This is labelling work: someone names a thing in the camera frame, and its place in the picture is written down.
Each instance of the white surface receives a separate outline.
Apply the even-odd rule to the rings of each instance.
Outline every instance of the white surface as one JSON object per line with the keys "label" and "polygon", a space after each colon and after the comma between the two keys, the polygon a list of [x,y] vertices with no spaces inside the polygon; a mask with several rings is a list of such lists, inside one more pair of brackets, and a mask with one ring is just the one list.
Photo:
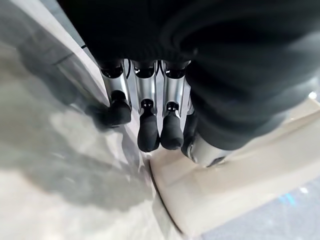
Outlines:
{"label": "white surface", "polygon": [[[55,64],[55,54],[71,51],[51,33],[82,63],[72,57]],[[37,0],[1,1],[1,240],[181,239],[152,185],[148,156],[138,150],[137,116],[101,133],[57,100],[67,80],[90,88],[97,70]],[[97,86],[90,90],[99,90],[99,79]]]}

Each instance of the black rubber fingertip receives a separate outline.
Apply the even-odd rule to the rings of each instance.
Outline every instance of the black rubber fingertip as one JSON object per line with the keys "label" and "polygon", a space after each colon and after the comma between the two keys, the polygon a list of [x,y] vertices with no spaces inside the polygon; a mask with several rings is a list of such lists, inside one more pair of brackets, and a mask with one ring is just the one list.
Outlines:
{"label": "black rubber fingertip", "polygon": [[163,119],[160,142],[168,150],[176,150],[183,145],[184,135],[180,128],[180,119],[177,116],[168,115]]}
{"label": "black rubber fingertip", "polygon": [[131,121],[131,109],[123,101],[115,101],[109,108],[107,121],[112,126],[123,125]]}
{"label": "black rubber fingertip", "polygon": [[137,138],[138,147],[142,152],[149,153],[160,145],[157,117],[153,114],[142,114]]}

